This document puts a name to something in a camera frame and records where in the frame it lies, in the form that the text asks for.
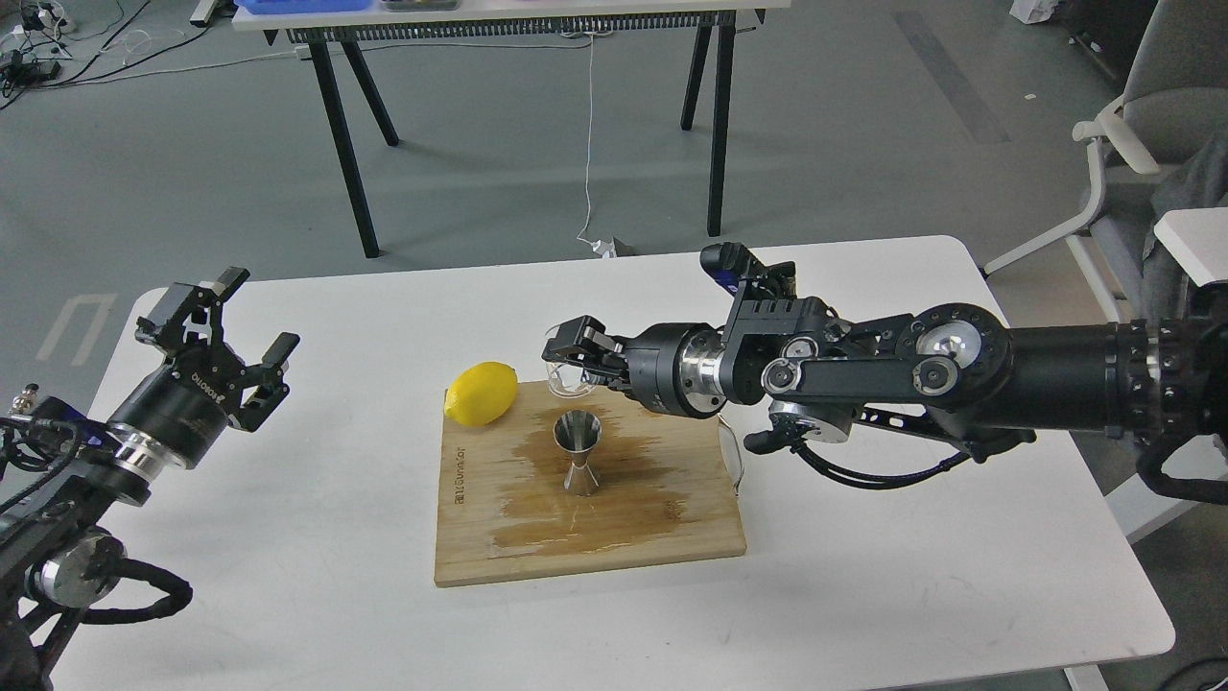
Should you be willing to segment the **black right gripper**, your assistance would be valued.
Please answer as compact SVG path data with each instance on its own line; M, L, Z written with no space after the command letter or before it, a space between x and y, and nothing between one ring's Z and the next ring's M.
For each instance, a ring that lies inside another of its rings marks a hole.
M608 388L653 412L710 419L727 403L723 355L720 331L707 323L659 323L623 338L580 315L546 338L546 385L553 394Z

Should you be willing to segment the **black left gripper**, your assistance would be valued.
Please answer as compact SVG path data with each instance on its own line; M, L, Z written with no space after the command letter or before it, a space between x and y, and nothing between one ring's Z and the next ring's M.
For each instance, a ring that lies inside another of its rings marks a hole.
M260 362L246 366L223 341L223 303L251 277L227 268L209 284L173 284L136 322L136 341L163 353L106 421L117 436L141 433L172 463L196 468L226 427L255 432L289 396L285 368L298 334L281 333Z

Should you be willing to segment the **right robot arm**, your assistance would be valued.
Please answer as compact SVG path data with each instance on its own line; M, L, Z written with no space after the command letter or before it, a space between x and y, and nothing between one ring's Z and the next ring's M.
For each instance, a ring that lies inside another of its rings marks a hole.
M637 338L580 315L542 357L573 366L650 411L710 419L727 403L771 398L754 454L787 449L852 488L903 488L982 463L1038 430L1132 436L1136 471L1154 493L1224 504L1226 484L1172 477L1184 443L1226 434L1226 288L1200 288L1185 318L1102 326L1008 328L973 303L853 323L795 292L795 264L763 264L738 242L701 252L732 295L725 326L659 323ZM822 459L808 441L842 441L852 423L948 443L955 455L909 475L872 475Z

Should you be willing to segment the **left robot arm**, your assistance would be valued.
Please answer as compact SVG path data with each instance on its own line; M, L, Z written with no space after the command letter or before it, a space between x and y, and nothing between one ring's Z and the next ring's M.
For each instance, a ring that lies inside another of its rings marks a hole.
M36 480L2 502L2 687L48 690L80 625L140 623L187 608L192 585L126 555L98 525L111 506L140 507L165 466L192 469L226 428L258 430L289 396L293 333L257 365L223 341L223 304L249 272L173 284L135 338L162 353L109 420L86 419L28 385L2 419L2 465Z

